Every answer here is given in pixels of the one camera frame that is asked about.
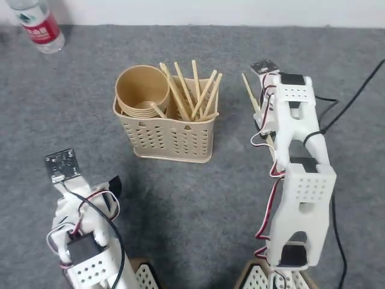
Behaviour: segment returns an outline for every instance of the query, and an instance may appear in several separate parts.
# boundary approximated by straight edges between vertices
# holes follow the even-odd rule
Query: utensil holder
[[[177,76],[176,84],[181,87]],[[193,79],[185,78],[194,104],[197,102],[196,88]],[[205,87],[208,79],[201,79],[200,86]],[[205,96],[204,105],[208,102],[212,87]],[[217,92],[215,102],[209,108],[209,114],[218,111]],[[211,159],[214,142],[214,122],[216,117],[204,122],[184,122],[179,120],[173,96],[167,107],[167,119],[150,118],[137,119],[122,112],[116,97],[113,111],[120,119],[132,146],[134,153],[140,158],[156,158],[160,160],[184,161],[189,163],[206,163]]]

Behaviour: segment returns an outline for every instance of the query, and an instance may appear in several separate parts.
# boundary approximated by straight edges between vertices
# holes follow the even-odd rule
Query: white wall
[[[385,28],[385,0],[48,1],[61,24]],[[0,0],[0,23],[17,23],[4,0]]]

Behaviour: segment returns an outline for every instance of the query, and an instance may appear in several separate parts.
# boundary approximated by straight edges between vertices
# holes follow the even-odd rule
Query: gray carpet
[[[232,288],[262,245],[253,236],[273,184],[269,153],[249,145],[253,110],[240,73],[256,79],[248,65],[270,58],[285,72],[310,75],[316,93],[340,99],[340,108],[384,57],[385,30],[63,29],[63,51],[43,55],[19,28],[0,28],[1,288],[67,286],[45,244],[60,194],[42,156],[68,147],[91,184],[122,177],[117,225],[129,256],[148,257],[167,288]],[[178,61],[191,76],[191,59],[200,76],[212,69],[224,74],[213,158],[207,164],[137,158],[111,111],[117,75],[134,64]],[[349,262],[345,288],[385,286],[384,91],[381,70],[326,136]],[[330,228],[309,273],[320,288],[336,288],[341,271]]]

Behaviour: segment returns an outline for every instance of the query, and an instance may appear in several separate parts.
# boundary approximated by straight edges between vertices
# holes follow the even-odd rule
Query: beige plastic cup
[[[158,115],[152,107],[153,102],[165,111],[170,99],[170,86],[160,69],[137,65],[119,75],[115,93],[120,108],[128,116],[148,118]]]

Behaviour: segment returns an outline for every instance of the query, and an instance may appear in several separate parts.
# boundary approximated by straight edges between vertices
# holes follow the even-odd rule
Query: plastic water bottle
[[[42,53],[51,54],[64,46],[64,36],[45,0],[6,0],[28,36]]]

